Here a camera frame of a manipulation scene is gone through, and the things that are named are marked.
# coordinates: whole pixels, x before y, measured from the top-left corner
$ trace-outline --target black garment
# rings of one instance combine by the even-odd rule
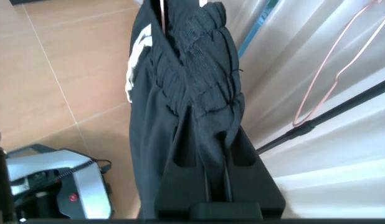
[[[143,218],[155,218],[154,200],[169,153],[179,147],[176,139],[194,146],[180,156],[197,153],[213,191],[222,188],[223,151],[234,141],[244,112],[238,54],[222,3],[166,1],[165,35],[159,1],[145,0],[133,25],[131,51],[149,24],[152,47],[141,53],[130,91],[130,144]]]

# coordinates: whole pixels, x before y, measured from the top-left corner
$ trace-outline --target tiled floor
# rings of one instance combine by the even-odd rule
[[[110,159],[115,218],[137,196],[125,73],[133,0],[0,0],[0,130],[8,151],[33,142]]]

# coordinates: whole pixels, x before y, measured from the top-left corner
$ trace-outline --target black cylinder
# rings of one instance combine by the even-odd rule
[[[15,221],[14,202],[7,171],[6,154],[0,147],[0,211],[4,222]]]

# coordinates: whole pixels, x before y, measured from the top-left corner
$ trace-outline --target clothes hanger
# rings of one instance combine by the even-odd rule
[[[199,0],[199,6],[203,7],[207,3],[207,0]],[[164,0],[159,0],[159,4],[161,5],[161,25],[162,31],[165,33],[165,3]]]
[[[361,50],[356,54],[356,56],[354,56],[354,58],[352,59],[352,61],[350,61],[344,68],[342,68],[335,76],[335,80],[334,80],[334,84],[332,85],[332,87],[328,90],[328,92],[325,94],[325,96],[321,99],[321,101],[315,106],[315,108],[309,113],[308,116],[306,116],[306,118],[304,118],[303,120],[299,121],[298,122],[298,118],[299,118],[299,115],[302,111],[302,108],[303,108],[303,105],[305,104],[307,98],[308,98],[308,95],[310,93],[310,90],[313,88],[313,85],[314,83],[316,82],[316,79],[318,77],[318,74],[321,72],[321,70],[323,69],[324,67],[324,64],[327,62],[328,58],[330,57],[332,51],[334,51],[334,48],[336,47],[336,45],[338,44],[338,42],[341,40],[342,36],[345,34],[345,32],[349,29],[349,27],[351,26],[351,24],[354,22],[354,20],[356,20],[357,17],[360,16],[360,14],[362,12],[364,12],[365,10],[367,10],[370,6],[372,6],[373,4],[379,4],[381,3],[383,0],[373,0],[371,1],[368,5],[366,5],[362,10],[360,10],[353,18],[352,20],[350,20],[350,22],[348,23],[348,25],[345,27],[345,29],[342,31],[342,33],[340,34],[340,36],[337,38],[337,40],[335,41],[334,45],[332,46],[331,50],[328,52],[327,56],[325,57],[323,63],[320,65],[316,75],[314,76],[313,80],[311,81],[310,83],[310,86],[305,94],[305,96],[303,97],[303,100],[299,106],[299,109],[295,115],[295,119],[293,120],[293,123],[292,125],[294,127],[298,127],[298,126],[301,126],[304,122],[308,121],[309,119],[311,119],[313,117],[313,115],[321,108],[321,106],[323,105],[323,103],[327,100],[327,98],[331,95],[331,92],[335,89],[336,85],[338,84],[338,78],[339,76],[348,68],[350,67],[350,65],[352,65],[356,60],[357,58],[364,52],[364,50],[366,50],[366,48],[368,47],[368,45],[374,40],[374,38],[377,36],[378,32],[382,29],[382,27],[385,25],[385,19],[382,21],[382,23],[378,26],[378,28],[374,31],[374,33],[372,34],[372,36],[367,40],[366,44],[361,48]]]

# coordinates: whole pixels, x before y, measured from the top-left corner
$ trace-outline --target red button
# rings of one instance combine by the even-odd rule
[[[77,194],[72,194],[69,196],[69,200],[71,202],[76,202],[78,200],[78,195]]]

